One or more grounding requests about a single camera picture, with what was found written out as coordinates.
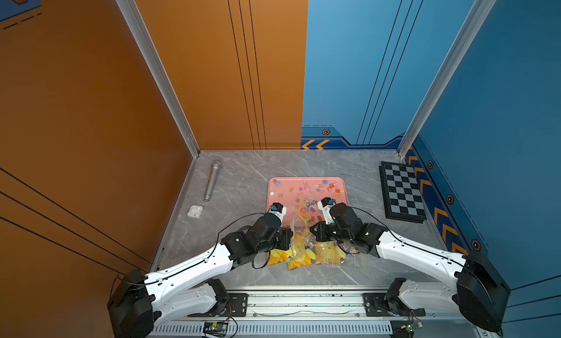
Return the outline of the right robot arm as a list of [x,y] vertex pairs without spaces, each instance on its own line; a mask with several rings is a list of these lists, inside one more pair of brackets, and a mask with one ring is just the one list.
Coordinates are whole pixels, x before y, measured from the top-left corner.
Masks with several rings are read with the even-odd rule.
[[395,279],[384,296],[388,313],[413,316],[422,310],[440,310],[461,314],[488,332],[502,333],[511,289],[483,253],[452,253],[412,241],[379,220],[362,222],[352,207],[331,198],[319,201],[317,209],[323,219],[310,227],[317,242],[348,244],[352,253],[395,261],[434,279]]

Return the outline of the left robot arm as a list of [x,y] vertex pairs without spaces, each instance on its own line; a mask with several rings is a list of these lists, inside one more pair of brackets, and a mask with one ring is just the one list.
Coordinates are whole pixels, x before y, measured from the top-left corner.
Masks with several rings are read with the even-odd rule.
[[147,337],[153,329],[193,314],[218,315],[229,294],[219,275],[251,263],[260,253],[288,250],[293,232],[282,225],[286,208],[274,203],[254,225],[218,237],[209,250],[176,266],[143,274],[135,269],[120,279],[108,301],[115,337]]

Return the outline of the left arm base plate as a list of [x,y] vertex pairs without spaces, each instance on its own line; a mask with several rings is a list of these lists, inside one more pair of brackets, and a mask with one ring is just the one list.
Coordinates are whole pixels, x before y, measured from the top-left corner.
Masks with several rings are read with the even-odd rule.
[[219,302],[207,313],[191,314],[191,318],[205,317],[245,317],[248,309],[247,293],[229,293],[229,298],[223,303]]

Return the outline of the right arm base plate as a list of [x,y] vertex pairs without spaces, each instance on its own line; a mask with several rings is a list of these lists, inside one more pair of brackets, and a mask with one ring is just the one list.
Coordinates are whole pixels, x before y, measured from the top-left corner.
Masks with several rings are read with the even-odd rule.
[[365,293],[362,294],[365,312],[368,317],[424,317],[426,311],[424,309],[413,310],[403,304],[399,298],[387,298],[382,293]]

